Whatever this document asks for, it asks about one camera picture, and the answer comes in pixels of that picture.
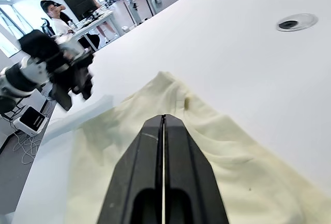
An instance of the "white shirt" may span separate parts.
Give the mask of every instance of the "white shirt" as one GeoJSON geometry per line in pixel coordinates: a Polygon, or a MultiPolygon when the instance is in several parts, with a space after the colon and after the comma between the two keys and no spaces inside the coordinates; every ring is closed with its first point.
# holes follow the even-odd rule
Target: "white shirt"
{"type": "Polygon", "coordinates": [[[70,26],[67,25],[61,19],[52,19],[53,20],[53,29],[55,34],[67,34],[69,30],[72,30],[70,26]]]}

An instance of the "small white device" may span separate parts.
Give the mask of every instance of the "small white device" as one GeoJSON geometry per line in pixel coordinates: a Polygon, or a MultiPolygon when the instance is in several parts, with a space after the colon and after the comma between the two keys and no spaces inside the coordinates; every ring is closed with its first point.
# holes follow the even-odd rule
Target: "small white device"
{"type": "Polygon", "coordinates": [[[13,121],[13,124],[16,129],[34,137],[41,133],[47,121],[48,118],[46,116],[29,106],[20,117],[13,121]]]}

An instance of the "white cable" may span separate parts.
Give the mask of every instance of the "white cable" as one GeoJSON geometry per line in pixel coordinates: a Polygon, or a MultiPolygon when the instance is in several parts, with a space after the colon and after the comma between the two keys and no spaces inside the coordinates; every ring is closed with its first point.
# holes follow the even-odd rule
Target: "white cable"
{"type": "MultiPolygon", "coordinates": [[[[48,119],[49,121],[49,115],[51,114],[52,111],[49,112],[49,109],[51,108],[52,106],[52,101],[49,101],[49,106],[47,107],[47,109],[45,111],[43,111],[43,115],[48,119]]],[[[19,149],[22,149],[24,154],[22,156],[22,164],[24,165],[28,165],[30,163],[32,163],[34,161],[34,159],[36,158],[36,155],[37,155],[37,151],[40,147],[40,144],[41,144],[41,141],[42,140],[37,140],[37,141],[34,141],[34,137],[32,136],[29,136],[28,134],[25,134],[25,140],[24,141],[21,141],[21,137],[24,136],[22,135],[21,137],[19,137],[15,132],[14,132],[14,135],[17,137],[17,143],[16,145],[13,147],[13,152],[16,152],[18,151],[19,149]],[[29,157],[30,160],[29,161],[26,161],[24,160],[25,157],[29,157]]]]}

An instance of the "table surface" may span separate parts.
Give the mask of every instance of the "table surface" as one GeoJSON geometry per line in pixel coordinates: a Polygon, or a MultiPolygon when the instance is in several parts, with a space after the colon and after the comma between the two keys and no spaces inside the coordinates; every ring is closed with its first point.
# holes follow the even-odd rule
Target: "table surface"
{"type": "Polygon", "coordinates": [[[92,97],[74,97],[68,113],[56,107],[13,223],[63,222],[71,130],[160,70],[331,196],[330,20],[329,0],[180,0],[114,41],[91,65],[92,97]],[[276,30],[296,13],[313,13],[319,22],[299,32],[276,30]]]}

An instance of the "window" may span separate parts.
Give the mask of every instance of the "window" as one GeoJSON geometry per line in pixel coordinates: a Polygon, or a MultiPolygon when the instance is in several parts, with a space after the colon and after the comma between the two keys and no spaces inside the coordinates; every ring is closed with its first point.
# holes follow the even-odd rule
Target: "window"
{"type": "MultiPolygon", "coordinates": [[[[11,4],[0,5],[0,25],[16,39],[31,32],[31,25],[17,12],[11,4]]],[[[0,33],[0,49],[7,57],[11,57],[20,50],[2,33],[0,33]]]]}
{"type": "Polygon", "coordinates": [[[11,57],[19,52],[19,49],[14,46],[2,33],[0,33],[0,50],[2,50],[7,57],[11,57]]]}
{"type": "Polygon", "coordinates": [[[12,19],[12,21],[19,26],[25,34],[30,33],[33,28],[31,25],[21,16],[20,13],[12,5],[0,5],[0,8],[12,19]]]}
{"type": "Polygon", "coordinates": [[[33,30],[12,5],[0,5],[0,24],[16,39],[33,30]]]}

